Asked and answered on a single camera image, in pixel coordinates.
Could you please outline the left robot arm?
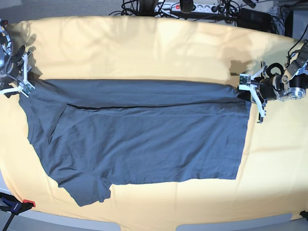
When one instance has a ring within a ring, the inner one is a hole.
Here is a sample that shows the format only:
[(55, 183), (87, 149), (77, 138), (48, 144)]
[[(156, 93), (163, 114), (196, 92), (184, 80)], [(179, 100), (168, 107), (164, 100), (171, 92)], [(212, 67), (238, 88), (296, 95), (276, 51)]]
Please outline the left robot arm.
[(303, 40), (300, 49), (289, 51), (284, 65), (260, 63), (254, 74), (239, 75), (238, 97), (254, 103), (258, 109), (258, 123), (266, 116), (269, 101), (299, 100), (308, 89), (308, 41)]

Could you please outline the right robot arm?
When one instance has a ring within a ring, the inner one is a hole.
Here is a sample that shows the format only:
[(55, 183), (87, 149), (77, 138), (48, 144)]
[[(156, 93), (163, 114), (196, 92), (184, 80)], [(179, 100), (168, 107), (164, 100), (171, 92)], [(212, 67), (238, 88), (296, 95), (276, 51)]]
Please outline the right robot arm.
[(0, 93), (7, 98), (19, 93), (28, 98), (35, 89), (28, 80), (28, 73), (32, 69), (28, 59), (32, 52), (26, 52), (24, 45), (17, 53), (13, 52), (13, 40), (7, 31), (7, 25), (7, 20), (0, 21)]

